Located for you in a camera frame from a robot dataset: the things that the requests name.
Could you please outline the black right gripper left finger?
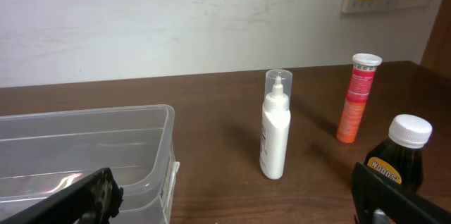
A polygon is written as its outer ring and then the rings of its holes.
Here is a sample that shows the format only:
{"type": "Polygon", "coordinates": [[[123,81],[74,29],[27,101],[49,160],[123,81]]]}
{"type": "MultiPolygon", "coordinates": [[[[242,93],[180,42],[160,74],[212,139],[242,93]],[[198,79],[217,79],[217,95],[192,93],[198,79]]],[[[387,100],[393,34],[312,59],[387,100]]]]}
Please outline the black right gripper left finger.
{"type": "Polygon", "coordinates": [[[1,224],[109,224],[122,203],[123,188],[110,168],[101,168],[1,224]]]}

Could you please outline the white squeeze bottle clear cap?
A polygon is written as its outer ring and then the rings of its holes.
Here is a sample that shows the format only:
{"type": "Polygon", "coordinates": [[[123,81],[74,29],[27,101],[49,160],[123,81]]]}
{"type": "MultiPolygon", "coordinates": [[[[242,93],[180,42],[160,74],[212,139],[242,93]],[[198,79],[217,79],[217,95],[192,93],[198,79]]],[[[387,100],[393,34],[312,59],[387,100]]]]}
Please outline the white squeeze bottle clear cap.
{"type": "Polygon", "coordinates": [[[259,162],[264,175],[272,180],[281,178],[284,171],[291,121],[291,89],[290,71],[272,69],[266,72],[259,162]]]}

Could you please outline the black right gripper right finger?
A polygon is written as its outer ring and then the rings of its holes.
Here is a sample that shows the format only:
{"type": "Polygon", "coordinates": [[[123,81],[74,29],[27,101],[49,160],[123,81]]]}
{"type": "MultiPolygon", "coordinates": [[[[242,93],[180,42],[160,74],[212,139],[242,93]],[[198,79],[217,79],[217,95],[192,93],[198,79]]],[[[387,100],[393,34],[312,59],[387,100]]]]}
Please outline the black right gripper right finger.
{"type": "Polygon", "coordinates": [[[450,212],[361,163],[352,171],[352,198],[358,224],[450,222],[450,212]]]}

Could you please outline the orange tablet tube white cap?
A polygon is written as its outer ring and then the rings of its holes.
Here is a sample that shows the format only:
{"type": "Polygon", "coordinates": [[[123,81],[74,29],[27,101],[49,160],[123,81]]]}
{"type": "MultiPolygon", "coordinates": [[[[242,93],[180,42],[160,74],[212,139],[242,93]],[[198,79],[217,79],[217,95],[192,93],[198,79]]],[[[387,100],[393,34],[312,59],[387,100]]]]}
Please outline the orange tablet tube white cap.
{"type": "Polygon", "coordinates": [[[383,60],[373,54],[355,54],[352,61],[352,74],[336,133],[336,138],[344,143],[353,143],[357,137],[376,69],[383,60]]]}

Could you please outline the dark syrup bottle white cap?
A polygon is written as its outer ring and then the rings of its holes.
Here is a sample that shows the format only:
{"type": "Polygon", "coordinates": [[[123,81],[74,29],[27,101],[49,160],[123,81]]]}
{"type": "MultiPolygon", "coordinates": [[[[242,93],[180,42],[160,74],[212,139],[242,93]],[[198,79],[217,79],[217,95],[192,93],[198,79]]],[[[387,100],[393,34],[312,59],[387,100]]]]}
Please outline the dark syrup bottle white cap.
{"type": "Polygon", "coordinates": [[[409,114],[395,116],[388,138],[367,155],[364,165],[416,192],[423,182],[421,150],[433,131],[425,119],[409,114]]]}

